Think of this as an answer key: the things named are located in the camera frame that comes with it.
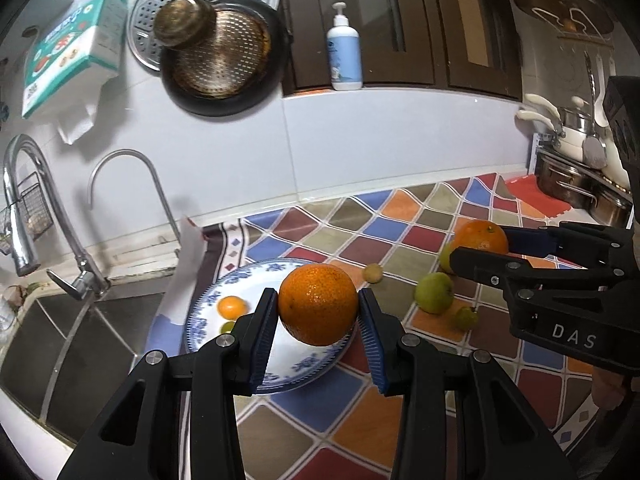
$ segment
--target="plate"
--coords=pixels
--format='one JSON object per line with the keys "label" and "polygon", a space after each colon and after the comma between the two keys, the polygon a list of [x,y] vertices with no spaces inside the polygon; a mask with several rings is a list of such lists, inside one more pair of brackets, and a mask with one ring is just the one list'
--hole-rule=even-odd
{"label": "plate", "polygon": [[[214,283],[194,306],[187,318],[185,338],[189,352],[198,351],[204,343],[220,335],[226,323],[218,313],[218,300],[238,296],[253,312],[265,288],[280,290],[289,273],[313,262],[298,258],[275,258],[234,270]],[[276,327],[267,371],[257,394],[276,394],[299,388],[325,373],[342,355],[353,335],[351,330],[331,346],[310,346],[295,339],[280,320]]]}

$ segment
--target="stainless steel sink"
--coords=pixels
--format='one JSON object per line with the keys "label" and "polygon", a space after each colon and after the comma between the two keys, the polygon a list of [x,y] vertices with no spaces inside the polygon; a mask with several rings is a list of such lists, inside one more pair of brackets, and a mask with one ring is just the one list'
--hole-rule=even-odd
{"label": "stainless steel sink", "polygon": [[8,348],[0,386],[72,443],[142,355],[170,276],[114,285],[100,300],[34,300]]}

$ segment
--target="faucet handle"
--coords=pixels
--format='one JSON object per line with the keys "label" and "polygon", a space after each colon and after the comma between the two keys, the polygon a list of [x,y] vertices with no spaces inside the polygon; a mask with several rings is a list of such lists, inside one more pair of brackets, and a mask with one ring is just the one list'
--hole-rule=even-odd
{"label": "faucet handle", "polygon": [[66,282],[51,269],[47,269],[47,275],[54,283],[56,283],[57,286],[77,301],[84,300],[89,292],[93,290],[92,285],[95,280],[95,276],[88,270],[80,272],[79,276],[74,279],[73,283]]}

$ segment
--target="cabinet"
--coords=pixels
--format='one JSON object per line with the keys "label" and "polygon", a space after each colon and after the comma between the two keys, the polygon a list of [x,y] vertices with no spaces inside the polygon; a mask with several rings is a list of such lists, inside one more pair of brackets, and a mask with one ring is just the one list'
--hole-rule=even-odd
{"label": "cabinet", "polygon": [[365,85],[522,97],[509,0],[283,0],[294,36],[286,93],[330,86],[325,34],[338,1],[360,33]]}

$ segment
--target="white pump nozzle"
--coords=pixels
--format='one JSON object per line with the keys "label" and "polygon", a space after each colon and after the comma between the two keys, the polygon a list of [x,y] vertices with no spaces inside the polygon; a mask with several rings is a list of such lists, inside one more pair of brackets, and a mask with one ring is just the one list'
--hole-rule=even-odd
{"label": "white pump nozzle", "polygon": [[332,7],[335,9],[336,15],[334,16],[334,27],[339,25],[349,26],[349,19],[343,14],[343,11],[347,4],[345,2],[335,2]]}

